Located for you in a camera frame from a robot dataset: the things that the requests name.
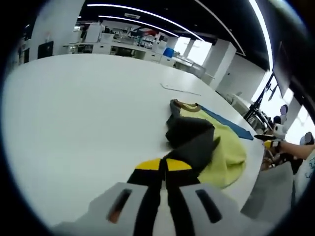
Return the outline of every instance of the chair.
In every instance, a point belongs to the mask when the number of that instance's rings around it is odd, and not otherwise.
[[[292,190],[290,163],[262,171],[241,212],[251,219],[277,224],[291,208]]]

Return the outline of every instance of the blue container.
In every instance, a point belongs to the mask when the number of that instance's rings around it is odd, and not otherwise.
[[[172,58],[172,56],[174,55],[175,51],[174,49],[172,48],[166,48],[164,53],[163,53],[163,56],[166,56],[168,58]]]

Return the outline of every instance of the ceiling light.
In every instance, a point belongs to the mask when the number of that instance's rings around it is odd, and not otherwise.
[[[268,60],[269,60],[269,70],[271,71],[274,67],[274,62],[273,62],[273,57],[272,57],[272,49],[271,49],[271,43],[270,43],[270,38],[269,38],[269,33],[266,27],[266,23],[264,21],[264,18],[261,14],[261,11],[257,5],[257,3],[255,2],[255,0],[249,0],[250,4],[252,5],[252,8],[258,18],[260,27],[262,29],[262,33],[264,34],[264,38],[265,38],[265,43],[267,46],[267,53],[268,53]]]
[[[150,27],[153,27],[153,28],[156,28],[160,31],[164,31],[166,33],[169,33],[175,37],[179,37],[177,34],[174,34],[170,31],[167,31],[165,29],[162,29],[160,27],[157,27],[157,26],[153,26],[153,25],[150,25],[150,24],[147,24],[147,23],[144,23],[144,22],[141,22],[141,21],[136,21],[136,20],[132,20],[132,19],[127,19],[127,18],[123,18],[123,17],[116,17],[116,16],[98,16],[98,17],[102,17],[102,18],[112,18],[112,19],[119,19],[119,20],[125,20],[125,21],[132,21],[132,22],[135,22],[135,23],[140,23],[140,24],[143,24],[143,25],[146,25],[146,26],[150,26]]]
[[[155,16],[155,17],[158,17],[162,20],[165,20],[169,23],[172,23],[180,28],[182,28],[183,30],[186,30],[187,32],[191,33],[192,35],[194,35],[196,38],[200,39],[201,41],[204,41],[201,37],[199,37],[197,34],[195,34],[194,32],[190,31],[189,29],[171,21],[171,20],[168,20],[162,16],[159,16],[157,14],[154,14],[154,13],[151,13],[149,11],[144,11],[144,10],[141,10],[141,9],[138,9],[138,8],[134,8],[134,7],[129,7],[129,6],[121,6],[121,5],[114,5],[114,4],[88,4],[87,6],[111,6],[111,7],[118,7],[118,8],[124,8],[124,9],[129,9],[129,10],[134,10],[134,11],[139,11],[139,12],[142,12],[142,13],[145,13],[145,14],[149,14],[151,16]]]

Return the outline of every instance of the person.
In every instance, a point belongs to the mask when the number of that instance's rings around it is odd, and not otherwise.
[[[105,26],[104,33],[110,33],[110,29],[107,26]]]
[[[299,199],[305,191],[315,169],[315,144],[295,145],[285,141],[266,141],[264,143],[267,149],[275,148],[279,152],[285,152],[304,160],[299,167],[294,180],[295,199]]]

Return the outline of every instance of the garment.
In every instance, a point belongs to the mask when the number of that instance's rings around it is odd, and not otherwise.
[[[215,128],[207,120],[180,116],[180,108],[174,103],[171,107],[173,114],[167,121],[166,138],[174,150],[165,158],[184,161],[199,175],[211,162],[220,138],[214,141]]]
[[[229,126],[237,134],[238,137],[240,137],[242,139],[254,140],[251,133],[249,131],[247,131],[246,129],[244,129],[244,128],[234,124],[233,122],[230,122],[229,120],[209,111],[207,108],[205,108],[203,106],[200,106],[200,107],[204,112],[206,112],[208,115],[210,115],[211,117],[213,117],[214,119],[219,121],[221,124]]]
[[[295,199],[296,201],[303,195],[315,170],[315,150],[303,161],[299,170],[295,174]]]
[[[208,159],[208,164],[200,173],[198,177],[200,182],[225,188],[236,181],[246,167],[247,158],[246,150],[236,133],[229,126],[208,115],[198,104],[185,104],[172,100],[170,105],[172,115],[167,124],[172,124],[172,116],[198,118],[208,121],[215,128],[213,140],[220,137],[213,154],[207,153],[209,157],[212,155],[212,158]]]
[[[299,170],[300,166],[302,165],[302,159],[294,159],[294,156],[288,153],[281,153],[280,160],[283,162],[290,162],[293,174],[295,175]]]

